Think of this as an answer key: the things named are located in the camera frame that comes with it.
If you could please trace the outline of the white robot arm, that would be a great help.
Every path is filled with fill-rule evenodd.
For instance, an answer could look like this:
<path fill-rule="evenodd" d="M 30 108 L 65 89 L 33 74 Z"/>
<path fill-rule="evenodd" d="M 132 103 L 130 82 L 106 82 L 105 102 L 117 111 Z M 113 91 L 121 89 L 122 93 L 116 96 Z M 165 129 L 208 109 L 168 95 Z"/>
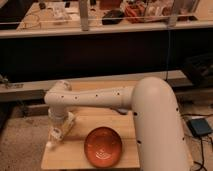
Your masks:
<path fill-rule="evenodd" d="M 44 97 L 49 116 L 64 122 L 69 106 L 128 109 L 134 113 L 140 168 L 143 171 L 190 171 L 188 150 L 176 96 L 157 77 L 134 86 L 72 91 L 67 81 L 57 82 Z"/>

